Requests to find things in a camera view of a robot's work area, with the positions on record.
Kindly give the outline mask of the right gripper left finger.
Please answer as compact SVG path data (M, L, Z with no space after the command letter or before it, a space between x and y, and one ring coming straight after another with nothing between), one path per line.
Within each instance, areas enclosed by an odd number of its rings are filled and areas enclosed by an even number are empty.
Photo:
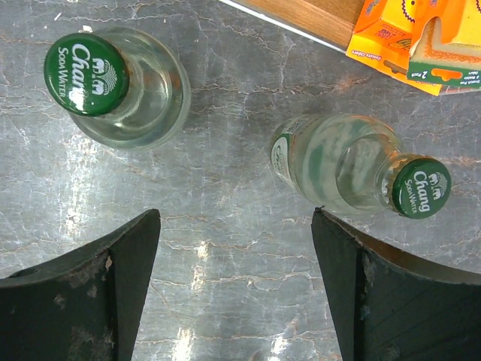
M159 244L151 209L1 280L3 360L130 360Z

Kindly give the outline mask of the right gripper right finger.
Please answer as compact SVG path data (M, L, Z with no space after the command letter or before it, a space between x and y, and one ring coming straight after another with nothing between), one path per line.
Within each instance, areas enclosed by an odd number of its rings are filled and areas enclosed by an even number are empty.
M344 360L478 360L480 276L367 235L318 208L313 244Z

